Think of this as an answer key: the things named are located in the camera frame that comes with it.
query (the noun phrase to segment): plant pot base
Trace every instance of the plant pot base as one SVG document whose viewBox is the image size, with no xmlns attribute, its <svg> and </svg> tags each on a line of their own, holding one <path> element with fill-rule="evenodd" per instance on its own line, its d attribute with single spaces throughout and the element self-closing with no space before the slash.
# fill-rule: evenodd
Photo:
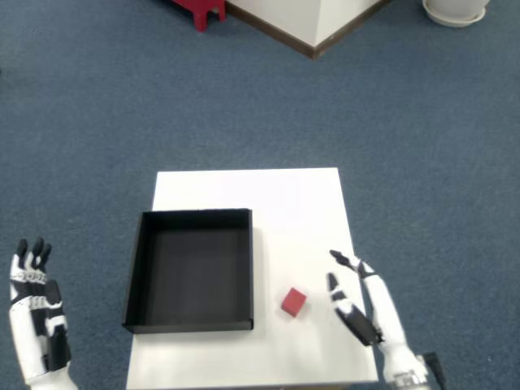
<svg viewBox="0 0 520 390">
<path fill-rule="evenodd" d="M 422 6 L 426 10 L 430 19 L 434 22 L 442 24 L 443 26 L 455 28 L 471 26 L 473 23 L 480 21 L 486 15 L 486 8 L 484 7 L 474 18 L 470 18 L 468 20 L 460 20 L 447 18 L 441 14 L 438 14 L 437 12 L 432 11 L 428 6 L 428 0 L 422 0 Z"/>
</svg>

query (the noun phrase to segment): red stool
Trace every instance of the red stool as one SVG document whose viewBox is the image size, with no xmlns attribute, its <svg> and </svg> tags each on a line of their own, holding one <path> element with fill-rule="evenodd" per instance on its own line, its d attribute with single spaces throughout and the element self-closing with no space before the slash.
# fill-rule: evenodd
<svg viewBox="0 0 520 390">
<path fill-rule="evenodd" d="M 219 10 L 219 19 L 226 19 L 225 0 L 172 0 L 193 13 L 193 22 L 198 31 L 207 27 L 207 13 L 214 8 Z"/>
</svg>

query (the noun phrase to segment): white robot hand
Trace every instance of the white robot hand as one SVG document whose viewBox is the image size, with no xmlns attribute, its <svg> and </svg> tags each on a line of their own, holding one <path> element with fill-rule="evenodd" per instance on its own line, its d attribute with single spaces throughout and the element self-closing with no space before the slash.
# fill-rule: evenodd
<svg viewBox="0 0 520 390">
<path fill-rule="evenodd" d="M 372 322 L 345 295 L 336 277 L 332 273 L 327 276 L 331 299 L 341 321 L 364 345 L 377 345 L 383 353 L 385 382 L 395 389 L 430 389 L 428 365 L 444 389 L 444 376 L 436 355 L 415 356 L 410 350 L 396 307 L 381 277 L 355 256 L 347 258 L 334 250 L 331 255 L 339 264 L 356 272 L 368 292 L 374 312 Z"/>
<path fill-rule="evenodd" d="M 11 263 L 9 319 L 25 383 L 32 390 L 77 390 L 68 374 L 71 353 L 58 284 L 47 280 L 51 246 L 21 240 Z"/>
</svg>

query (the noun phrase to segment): white wall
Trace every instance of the white wall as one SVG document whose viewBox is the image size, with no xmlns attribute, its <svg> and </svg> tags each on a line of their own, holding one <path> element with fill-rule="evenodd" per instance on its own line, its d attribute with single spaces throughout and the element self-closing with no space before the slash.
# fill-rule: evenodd
<svg viewBox="0 0 520 390">
<path fill-rule="evenodd" d="M 230 0 L 231 4 L 311 46 L 316 42 L 321 2 L 322 0 Z"/>
<path fill-rule="evenodd" d="M 326 40 L 379 0 L 321 0 L 314 45 Z"/>
<path fill-rule="evenodd" d="M 379 0 L 228 0 L 316 46 Z"/>
</svg>

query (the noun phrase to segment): red chair leg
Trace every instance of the red chair leg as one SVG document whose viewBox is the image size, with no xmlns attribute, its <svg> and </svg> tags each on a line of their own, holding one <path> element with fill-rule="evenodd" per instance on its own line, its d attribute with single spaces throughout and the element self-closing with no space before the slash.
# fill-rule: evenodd
<svg viewBox="0 0 520 390">
<path fill-rule="evenodd" d="M 195 28 L 202 32 L 206 30 L 207 27 L 207 19 L 206 19 L 206 13 L 199 13 L 194 12 L 193 13 L 193 22 L 195 23 Z"/>
<path fill-rule="evenodd" d="M 222 3 L 219 5 L 219 19 L 220 19 L 220 21 L 226 19 L 226 5 L 225 5 L 224 2 L 222 2 Z"/>
</svg>

